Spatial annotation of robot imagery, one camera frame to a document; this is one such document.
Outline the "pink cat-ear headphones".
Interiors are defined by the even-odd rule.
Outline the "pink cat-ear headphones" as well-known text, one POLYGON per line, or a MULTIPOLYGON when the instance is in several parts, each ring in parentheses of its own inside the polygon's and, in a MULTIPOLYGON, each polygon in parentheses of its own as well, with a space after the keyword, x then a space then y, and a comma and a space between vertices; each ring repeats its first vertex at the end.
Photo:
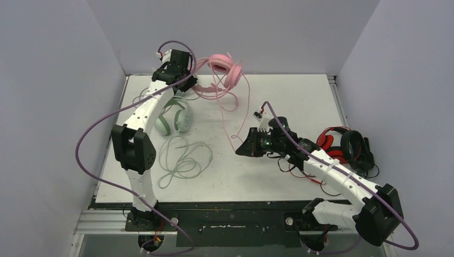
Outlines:
POLYGON ((196 72, 200 71, 200 69, 205 65, 208 66, 211 71, 213 82, 210 84, 209 87, 203 87, 200 84, 196 84, 195 86, 192 87, 192 91, 194 91, 198 97, 204 100, 217 102, 221 112, 222 128, 232 150, 236 150, 233 144, 233 140, 238 139, 241 143, 244 142, 239 134, 245 125, 247 115, 249 114, 251 102, 251 86, 248 79, 244 75, 243 63, 242 61, 234 61, 230 53, 227 53, 225 55, 213 54, 209 57, 202 57, 197 59, 195 61, 195 71, 196 72), (242 79, 246 81, 247 85, 246 113, 237 133, 229 134, 226 128, 224 113, 234 112, 239 108, 240 105, 239 97, 235 93, 233 93, 232 90, 239 84, 239 82, 242 79), (227 95, 231 95, 234 98, 233 109, 227 109, 221 103, 221 98, 227 95))

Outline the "mint green headphones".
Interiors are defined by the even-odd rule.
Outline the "mint green headphones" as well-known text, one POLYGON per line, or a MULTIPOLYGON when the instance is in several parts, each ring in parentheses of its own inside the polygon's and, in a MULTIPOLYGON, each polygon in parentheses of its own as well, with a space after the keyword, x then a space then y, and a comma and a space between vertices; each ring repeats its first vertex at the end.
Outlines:
POLYGON ((191 125, 192 111, 189 101, 181 96, 172 97, 154 124, 154 129, 165 137, 157 157, 159 167, 165 171, 157 181, 160 189, 168 188, 174 178, 188 180, 200 176, 214 159, 213 150, 207 143, 203 141, 190 143, 184 136, 191 125), (182 152, 171 165, 169 155, 175 142, 181 142, 175 150, 182 152))

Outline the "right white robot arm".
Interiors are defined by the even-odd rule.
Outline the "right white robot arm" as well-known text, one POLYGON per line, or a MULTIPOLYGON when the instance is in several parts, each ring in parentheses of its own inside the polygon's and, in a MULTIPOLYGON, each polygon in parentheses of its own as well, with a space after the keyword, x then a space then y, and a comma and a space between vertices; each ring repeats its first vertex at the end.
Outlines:
POLYGON ((398 192, 389 184, 370 182, 330 157, 321 147, 292 132, 285 117, 269 121, 269 130, 249 129, 236 149, 239 156, 262 157, 276 153, 298 169, 311 168, 317 178, 341 194, 349 204, 316 198, 302 210, 304 225, 355 229, 366 242, 381 246, 403 218, 398 192))

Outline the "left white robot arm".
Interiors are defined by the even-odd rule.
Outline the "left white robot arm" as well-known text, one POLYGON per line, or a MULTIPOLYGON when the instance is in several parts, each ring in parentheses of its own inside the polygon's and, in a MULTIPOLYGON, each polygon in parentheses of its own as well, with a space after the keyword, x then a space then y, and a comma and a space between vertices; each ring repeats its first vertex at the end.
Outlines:
POLYGON ((136 193, 131 208, 132 221, 147 230, 156 229, 161 218, 151 209, 157 204, 150 173, 156 149, 146 128, 154 125, 177 90, 184 92, 196 83, 196 77, 190 73, 193 56, 189 52, 171 49, 160 53, 159 57, 162 65, 152 75, 144 95, 146 100, 138 104, 122 125, 115 125, 111 130, 115 159, 136 193))

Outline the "red and black headphones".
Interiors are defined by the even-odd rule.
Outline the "red and black headphones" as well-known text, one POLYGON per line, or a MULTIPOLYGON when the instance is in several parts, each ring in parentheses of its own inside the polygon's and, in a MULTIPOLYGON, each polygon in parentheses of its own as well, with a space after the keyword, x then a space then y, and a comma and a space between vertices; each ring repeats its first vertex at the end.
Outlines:
MULTIPOLYGON (((376 166, 368 138, 364 138, 358 131, 351 130, 348 127, 328 127, 318 136, 315 143, 331 159, 340 161, 340 164, 349 164, 355 172, 364 178, 368 178, 369 171, 376 166)), ((312 173, 304 172, 304 166, 293 165, 289 168, 289 171, 294 168, 298 168, 306 177, 315 176, 312 173)))

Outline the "white gaming headset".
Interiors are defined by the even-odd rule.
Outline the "white gaming headset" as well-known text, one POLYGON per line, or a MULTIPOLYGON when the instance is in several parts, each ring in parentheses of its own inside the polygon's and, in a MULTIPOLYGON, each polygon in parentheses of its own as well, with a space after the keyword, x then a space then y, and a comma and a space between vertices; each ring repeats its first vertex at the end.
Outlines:
MULTIPOLYGON (((139 101, 141 101, 143 98, 146 98, 148 95, 151 95, 154 91, 157 91, 157 90, 160 90, 160 89, 159 88, 150 89, 149 87, 144 88, 140 92, 140 94, 132 100, 132 104, 137 108, 140 105, 140 103, 138 103, 139 101)), ((188 102, 197 100, 199 98, 199 96, 197 96, 193 99, 189 99, 188 97, 191 95, 195 95, 195 92, 192 89, 190 89, 188 92, 181 92, 180 90, 177 90, 177 92, 173 96, 172 100, 169 101, 166 104, 166 106, 164 107, 164 112, 171 109, 173 105, 177 105, 181 109, 189 108, 188 102)))

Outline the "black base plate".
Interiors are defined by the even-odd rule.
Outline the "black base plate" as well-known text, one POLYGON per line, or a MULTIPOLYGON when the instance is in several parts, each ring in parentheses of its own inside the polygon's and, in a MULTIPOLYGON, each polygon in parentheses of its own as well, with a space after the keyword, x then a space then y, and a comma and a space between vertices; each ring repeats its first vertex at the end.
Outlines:
POLYGON ((307 201, 159 203, 151 219, 134 217, 130 203, 91 202, 90 209, 117 210, 123 232, 157 251, 171 236, 178 247, 307 246, 320 252, 348 252, 363 240, 337 225, 318 225, 303 208, 307 201))

